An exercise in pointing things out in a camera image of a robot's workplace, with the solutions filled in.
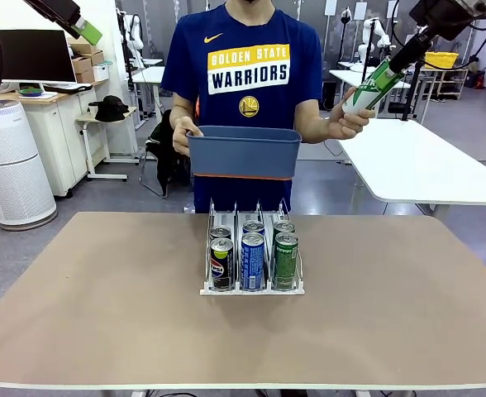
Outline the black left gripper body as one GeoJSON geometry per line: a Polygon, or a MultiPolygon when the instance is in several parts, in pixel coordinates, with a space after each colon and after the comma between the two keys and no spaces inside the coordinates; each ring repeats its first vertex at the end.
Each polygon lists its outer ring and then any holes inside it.
{"type": "Polygon", "coordinates": [[[74,26],[81,17],[80,7],[72,0],[25,0],[25,3],[62,28],[74,26]]]}

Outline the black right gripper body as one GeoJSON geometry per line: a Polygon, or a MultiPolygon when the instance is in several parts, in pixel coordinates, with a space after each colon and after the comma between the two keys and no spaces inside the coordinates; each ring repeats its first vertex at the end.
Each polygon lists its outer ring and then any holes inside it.
{"type": "Polygon", "coordinates": [[[435,37],[453,40],[472,21],[481,16],[481,2],[419,1],[409,12],[409,16],[418,26],[424,26],[424,31],[435,31],[435,37]]]}

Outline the person's left hand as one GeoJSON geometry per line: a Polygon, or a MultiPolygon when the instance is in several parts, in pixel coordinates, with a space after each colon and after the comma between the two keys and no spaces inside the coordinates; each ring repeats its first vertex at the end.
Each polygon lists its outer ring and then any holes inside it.
{"type": "Polygon", "coordinates": [[[328,137],[335,140],[349,140],[360,134],[375,118],[375,111],[363,109],[359,114],[344,113],[341,106],[335,107],[331,112],[328,124],[328,137]]]}

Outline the person's right hand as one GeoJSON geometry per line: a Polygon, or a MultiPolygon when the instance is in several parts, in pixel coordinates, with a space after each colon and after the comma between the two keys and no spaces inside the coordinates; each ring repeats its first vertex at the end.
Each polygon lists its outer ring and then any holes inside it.
{"type": "Polygon", "coordinates": [[[173,147],[181,155],[190,157],[188,136],[203,136],[190,117],[179,117],[174,123],[173,147]]]}

